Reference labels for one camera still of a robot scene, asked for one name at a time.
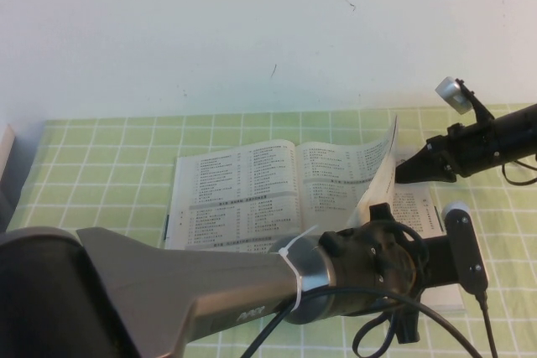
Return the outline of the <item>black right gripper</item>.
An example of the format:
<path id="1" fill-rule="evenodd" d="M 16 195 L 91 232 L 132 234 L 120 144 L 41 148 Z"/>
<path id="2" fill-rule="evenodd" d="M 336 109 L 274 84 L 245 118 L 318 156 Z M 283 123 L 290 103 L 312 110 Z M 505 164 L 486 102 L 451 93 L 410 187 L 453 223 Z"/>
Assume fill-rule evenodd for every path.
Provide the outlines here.
<path id="1" fill-rule="evenodd" d="M 431 137 L 426 148 L 407 157 L 397 168 L 398 184 L 455 183 L 490 167 L 495 131 L 493 122 L 464 126 L 455 123 L 446 135 Z"/>

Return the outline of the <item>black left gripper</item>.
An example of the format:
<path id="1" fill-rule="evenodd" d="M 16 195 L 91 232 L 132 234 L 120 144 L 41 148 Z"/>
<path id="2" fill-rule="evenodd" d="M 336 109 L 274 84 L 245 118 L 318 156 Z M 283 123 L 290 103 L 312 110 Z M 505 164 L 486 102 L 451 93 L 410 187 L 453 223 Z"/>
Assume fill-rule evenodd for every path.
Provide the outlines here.
<path id="1" fill-rule="evenodd" d="M 380 203 L 369 206 L 369 224 L 380 225 L 391 221 L 391 208 L 389 203 Z"/>

